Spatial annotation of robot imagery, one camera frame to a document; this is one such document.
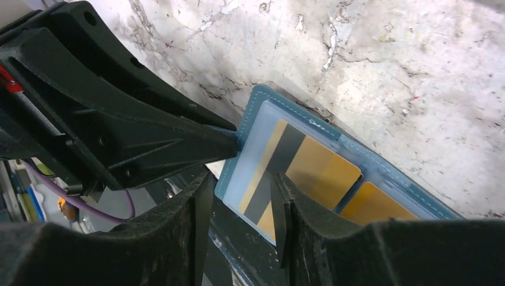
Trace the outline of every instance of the blue leather wallet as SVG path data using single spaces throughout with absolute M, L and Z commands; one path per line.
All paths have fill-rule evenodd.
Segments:
M 359 190 L 368 184 L 368 186 L 373 185 L 375 189 L 379 189 L 385 194 L 383 197 L 395 201 L 418 219 L 462 218 L 391 163 L 339 127 L 323 121 L 304 107 L 267 86 L 257 85 L 252 90 L 244 117 L 236 133 L 240 150 L 239 156 L 226 161 L 216 187 L 216 196 L 270 242 L 275 243 L 272 233 L 259 226 L 262 223 L 265 224 L 262 215 L 268 212 L 270 185 L 262 184 L 265 175 L 261 178 L 256 177 L 262 156 L 267 153 L 272 141 L 271 138 L 276 134 L 276 128 L 280 121 L 286 122 L 291 129 L 296 129 L 297 132 L 289 139 L 284 140 L 288 144 L 281 143 L 282 140 L 279 139 L 277 148 L 280 148 L 281 145 L 286 150 L 293 148 L 292 146 L 296 145 L 297 141 L 303 139 L 297 135 L 301 133 L 303 136 L 309 136 L 322 144 L 361 171 L 359 179 L 352 184 L 334 207 L 333 210 L 336 213 L 342 213 L 353 198 L 357 198 Z M 286 137 L 286 132 L 284 130 L 282 136 Z M 277 151 L 272 152 L 271 156 L 275 156 Z M 290 160 L 291 158 L 286 158 L 286 156 L 276 157 L 275 160 L 272 159 L 273 163 L 269 163 L 269 166 L 274 166 L 272 167 L 274 169 L 267 167 L 262 172 L 285 172 L 289 167 Z M 257 181 L 257 188 L 266 190 L 256 192 L 254 196 L 247 199 L 246 204 L 249 206 L 244 206 L 245 197 L 248 196 L 248 188 L 250 189 L 250 183 L 254 180 Z M 362 201 L 354 205 L 363 206 L 366 209 L 367 207 Z

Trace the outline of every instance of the blue object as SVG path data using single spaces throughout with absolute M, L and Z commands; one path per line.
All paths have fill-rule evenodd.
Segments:
M 33 207 L 35 208 L 35 212 L 37 213 L 39 221 L 44 222 L 45 221 L 44 214 L 42 212 L 39 201 L 37 200 L 37 197 L 35 196 L 35 192 L 33 191 L 32 187 L 29 186 L 28 188 L 26 188 L 26 192 L 28 192 L 30 199 L 32 199 Z
M 236 133 L 239 156 L 226 160 L 215 191 L 216 196 L 244 220 L 248 221 L 238 211 L 238 206 L 279 120 L 285 120 L 360 168 L 363 179 L 348 191 L 335 212 L 339 213 L 344 208 L 364 182 L 371 182 L 420 219 L 462 218 L 340 128 L 328 124 L 276 91 L 257 85 L 252 90 Z M 248 223 L 261 233 L 254 223 Z

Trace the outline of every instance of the white marble surface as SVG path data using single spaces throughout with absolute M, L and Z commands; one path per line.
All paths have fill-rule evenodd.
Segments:
M 140 62 L 230 121 L 255 84 L 280 86 L 463 216 L 505 215 L 492 0 L 89 2 Z

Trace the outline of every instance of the yellow object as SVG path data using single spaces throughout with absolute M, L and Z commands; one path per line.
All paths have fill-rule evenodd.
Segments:
M 359 225 L 374 220 L 418 219 L 390 196 L 370 182 L 365 182 L 344 207 L 340 215 Z
M 285 144 L 286 138 L 290 138 L 284 137 L 288 126 L 286 121 L 278 121 L 238 208 L 246 216 L 246 210 L 249 207 L 262 213 L 259 221 L 253 221 L 253 223 L 256 223 L 264 233 L 274 239 L 275 229 L 273 226 L 270 197 L 266 198 L 268 205 L 250 205 L 253 197 L 261 194 L 262 190 L 258 189 L 258 185 L 266 172 L 285 172 L 300 190 L 331 210 L 336 207 L 361 175 L 358 167 L 293 126 L 290 126 L 291 136 L 294 132 L 300 138 L 300 141 L 298 141 L 298 144 L 300 144 L 299 147 L 296 147 L 294 145 L 296 143 L 293 143 L 291 151 L 284 150 L 283 148 L 279 149 L 281 140 L 284 140 Z M 282 154 L 281 160 L 286 161 L 288 164 L 287 169 L 267 171 L 274 153 Z

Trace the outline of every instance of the purple cable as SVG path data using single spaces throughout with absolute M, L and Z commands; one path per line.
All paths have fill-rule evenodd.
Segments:
M 95 216 L 101 217 L 105 220 L 108 220 L 109 222 L 112 223 L 122 223 L 125 222 L 133 217 L 135 217 L 135 206 L 133 205 L 133 200 L 132 196 L 130 196 L 130 193 L 128 190 L 124 190 L 124 194 L 126 195 L 126 199 L 128 200 L 128 205 L 130 207 L 130 217 L 127 219 L 121 219 L 119 217 L 111 216 L 110 214 L 106 214 L 100 210 L 95 209 L 94 207 L 86 204 L 84 201 L 82 201 L 79 198 L 75 197 L 67 197 L 67 192 L 65 192 L 64 189 L 60 188 L 55 182 L 50 180 L 49 178 L 43 176 L 39 172 L 37 172 L 30 164 L 25 163 L 24 166 L 26 169 L 30 170 L 30 172 L 37 178 L 37 180 L 41 181 L 44 185 L 46 185 L 51 191 L 53 191 L 55 194 L 59 195 L 60 197 L 64 198 L 66 201 L 68 201 L 70 204 L 73 206 L 77 207 L 78 209 L 85 210 L 89 213 L 92 213 Z

